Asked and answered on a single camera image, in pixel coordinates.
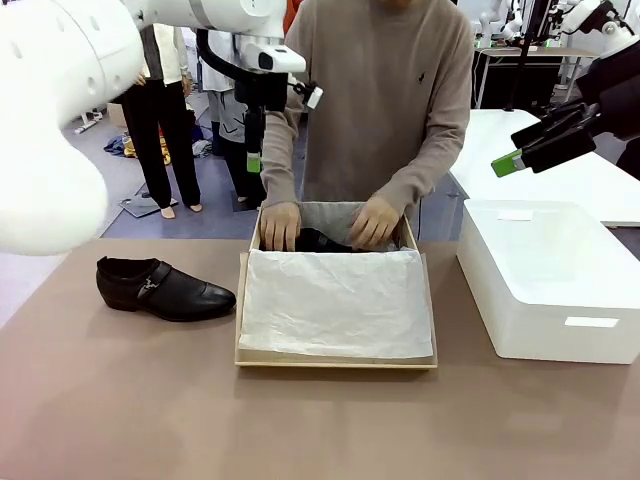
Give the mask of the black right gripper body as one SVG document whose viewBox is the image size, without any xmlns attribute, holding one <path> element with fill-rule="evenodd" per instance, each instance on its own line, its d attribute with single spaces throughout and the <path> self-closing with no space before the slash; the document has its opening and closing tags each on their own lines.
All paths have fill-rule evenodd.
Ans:
<svg viewBox="0 0 640 480">
<path fill-rule="evenodd" d="M 629 141 L 639 136 L 639 43 L 594 60 L 578 78 L 581 98 L 598 113 L 590 128 L 593 136 L 611 133 Z"/>
</svg>

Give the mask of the person's left hand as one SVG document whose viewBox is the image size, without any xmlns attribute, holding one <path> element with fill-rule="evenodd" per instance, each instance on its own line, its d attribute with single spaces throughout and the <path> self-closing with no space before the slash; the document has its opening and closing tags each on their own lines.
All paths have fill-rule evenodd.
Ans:
<svg viewBox="0 0 640 480">
<path fill-rule="evenodd" d="M 400 220 L 400 213 L 381 196 L 372 196 L 359 210 L 350 230 L 354 248 L 375 248 L 387 242 Z"/>
</svg>

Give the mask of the person's right hand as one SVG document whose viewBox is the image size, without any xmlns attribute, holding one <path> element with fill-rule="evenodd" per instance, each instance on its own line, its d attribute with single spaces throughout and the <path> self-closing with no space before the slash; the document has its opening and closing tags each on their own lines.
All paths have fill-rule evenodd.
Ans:
<svg viewBox="0 0 640 480">
<path fill-rule="evenodd" d="M 267 251 L 294 252 L 301 227 L 296 203 L 283 202 L 261 209 L 259 232 Z"/>
</svg>

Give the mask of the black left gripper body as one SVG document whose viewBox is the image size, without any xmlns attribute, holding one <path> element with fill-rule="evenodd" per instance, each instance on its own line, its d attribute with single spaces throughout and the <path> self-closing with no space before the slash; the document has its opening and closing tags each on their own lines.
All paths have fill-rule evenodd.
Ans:
<svg viewBox="0 0 640 480">
<path fill-rule="evenodd" d="M 235 99 L 249 109 L 283 112 L 287 104 L 288 73 L 244 72 L 235 80 Z"/>
</svg>

